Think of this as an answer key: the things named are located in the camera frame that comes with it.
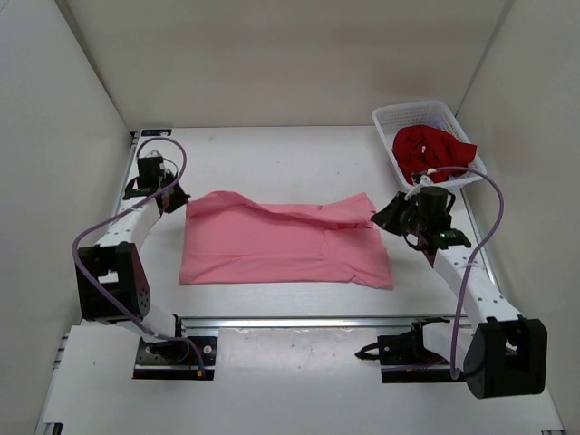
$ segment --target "pink shirt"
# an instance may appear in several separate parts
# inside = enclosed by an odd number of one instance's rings
[[[389,256],[361,193],[326,206],[257,204],[218,191],[186,212],[182,284],[353,282],[392,289]]]

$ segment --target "gray wall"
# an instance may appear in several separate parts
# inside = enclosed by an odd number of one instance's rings
[[[110,215],[130,141],[53,0],[0,2],[2,434],[34,431],[80,317],[71,243]]]
[[[548,384],[569,434],[580,433],[579,16],[577,0],[517,0],[459,111],[506,194],[492,254],[504,291],[546,323]],[[469,197],[489,228],[495,193],[479,183]]]
[[[369,125],[421,98],[455,111],[505,2],[59,1],[132,130]]]

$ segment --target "white panel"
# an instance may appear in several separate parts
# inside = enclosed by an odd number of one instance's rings
[[[580,3],[515,2],[459,112],[506,195],[493,239],[500,283],[548,329],[548,384],[568,433],[580,433]],[[491,188],[469,190],[484,227]]]
[[[455,111],[505,0],[69,0],[129,127],[368,125]]]
[[[130,138],[52,0],[0,13],[0,433],[32,433],[79,318],[76,233],[111,212]]]
[[[398,185],[374,127],[178,129],[172,138],[188,153],[181,186],[193,198],[235,190],[264,203],[328,204],[366,192],[378,209]],[[147,138],[140,138],[140,143]],[[157,141],[180,166],[181,153]],[[137,175],[133,164],[130,177]],[[357,284],[273,283],[180,285],[185,208],[164,215],[140,251],[152,301],[184,316],[427,315],[454,314],[457,299],[423,254],[382,231],[391,256],[394,290]],[[461,197],[453,225],[474,240]]]
[[[131,378],[138,337],[76,326],[46,408],[63,435],[539,434],[549,393],[479,401],[463,383],[381,384],[373,329],[220,330],[212,382]]]

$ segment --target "pink fabric sleeve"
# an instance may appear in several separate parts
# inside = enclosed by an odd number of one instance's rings
[[[389,256],[359,194],[325,206],[212,192],[188,204],[182,284],[354,282],[392,289]]]

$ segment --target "folded cloth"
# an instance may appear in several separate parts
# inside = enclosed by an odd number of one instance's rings
[[[477,152],[478,147],[472,143],[459,142],[446,131],[434,129],[429,125],[411,125],[400,129],[392,144],[392,153],[409,184],[413,184],[412,174],[430,168],[444,166],[466,168],[475,159]],[[458,177],[464,173],[446,170],[430,174],[430,178],[436,183],[441,183],[451,176]]]
[[[179,282],[333,281],[392,289],[374,212],[363,193],[326,206],[209,193],[188,204]]]

